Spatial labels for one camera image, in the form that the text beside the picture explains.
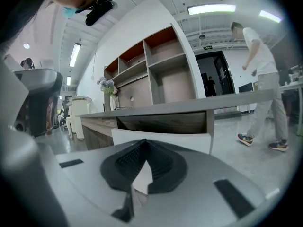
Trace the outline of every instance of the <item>white t-shirt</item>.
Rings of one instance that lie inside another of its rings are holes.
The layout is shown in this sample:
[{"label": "white t-shirt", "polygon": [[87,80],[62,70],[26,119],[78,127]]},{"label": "white t-shirt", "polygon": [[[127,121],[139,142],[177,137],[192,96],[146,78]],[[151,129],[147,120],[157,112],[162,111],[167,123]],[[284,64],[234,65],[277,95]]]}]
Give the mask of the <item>white t-shirt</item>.
[{"label": "white t-shirt", "polygon": [[243,35],[249,50],[251,50],[253,41],[260,41],[259,50],[250,62],[250,66],[257,69],[257,75],[278,72],[273,54],[270,52],[267,45],[262,42],[256,31],[252,28],[244,28]]}]

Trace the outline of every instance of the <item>desk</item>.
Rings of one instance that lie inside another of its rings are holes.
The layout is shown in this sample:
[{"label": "desk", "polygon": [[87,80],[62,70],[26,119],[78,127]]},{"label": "desk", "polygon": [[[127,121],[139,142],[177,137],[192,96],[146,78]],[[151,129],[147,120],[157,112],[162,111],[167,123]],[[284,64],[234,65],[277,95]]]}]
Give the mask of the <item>desk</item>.
[{"label": "desk", "polygon": [[81,115],[88,150],[112,146],[112,129],[166,134],[209,134],[214,140],[214,110],[272,100],[273,90],[201,98],[148,107]]},{"label": "desk", "polygon": [[301,127],[302,127],[302,117],[303,117],[303,100],[302,100],[302,87],[303,82],[292,82],[290,85],[281,86],[281,91],[287,90],[299,90],[299,122],[298,122],[298,129],[297,135],[301,135]]}]

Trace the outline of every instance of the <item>white flowers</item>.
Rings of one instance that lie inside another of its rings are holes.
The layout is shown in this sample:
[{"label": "white flowers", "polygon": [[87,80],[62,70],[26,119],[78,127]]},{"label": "white flowers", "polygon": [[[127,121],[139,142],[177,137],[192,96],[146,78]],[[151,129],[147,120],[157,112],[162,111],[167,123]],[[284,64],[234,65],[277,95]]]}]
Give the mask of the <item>white flowers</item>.
[{"label": "white flowers", "polygon": [[116,96],[118,89],[114,86],[113,80],[107,80],[105,77],[100,77],[97,81],[97,85],[100,85],[101,91],[111,96]]}]

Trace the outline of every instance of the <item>ceiling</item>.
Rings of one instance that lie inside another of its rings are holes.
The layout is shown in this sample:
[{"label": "ceiling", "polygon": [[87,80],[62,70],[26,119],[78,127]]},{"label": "ceiling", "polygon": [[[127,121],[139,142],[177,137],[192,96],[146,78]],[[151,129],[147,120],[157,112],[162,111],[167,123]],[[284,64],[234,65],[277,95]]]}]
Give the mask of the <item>ceiling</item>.
[{"label": "ceiling", "polygon": [[[19,61],[34,58],[35,64],[54,68],[64,76],[62,90],[74,92],[91,56],[94,55],[98,42],[107,31],[136,5],[144,0],[114,0],[118,8],[111,11],[95,25],[85,25],[87,12],[65,18],[62,7],[51,5],[41,11],[36,20],[27,26],[12,45],[10,52]],[[230,24],[232,21],[254,28],[268,46],[273,46],[287,33],[283,23],[275,23],[258,16],[266,10],[283,17],[281,11],[270,0],[159,0],[178,21],[195,52],[203,46],[213,48],[244,47],[243,41],[234,41]],[[187,7],[197,4],[226,3],[237,6],[235,13],[206,14],[190,16]],[[31,49],[23,48],[23,43],[30,43]],[[69,67],[74,44],[80,43],[81,50],[75,67]],[[71,86],[65,85],[66,77],[71,76]]]}]

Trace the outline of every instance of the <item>doorway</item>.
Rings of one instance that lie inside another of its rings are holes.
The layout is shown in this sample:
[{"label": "doorway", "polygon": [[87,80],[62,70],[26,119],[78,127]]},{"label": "doorway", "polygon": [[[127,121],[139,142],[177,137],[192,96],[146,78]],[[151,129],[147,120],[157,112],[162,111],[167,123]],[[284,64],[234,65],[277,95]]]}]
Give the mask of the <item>doorway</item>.
[{"label": "doorway", "polygon": [[196,55],[196,60],[206,96],[209,96],[206,87],[209,77],[212,77],[215,83],[216,94],[218,96],[235,93],[232,76],[222,51]]}]

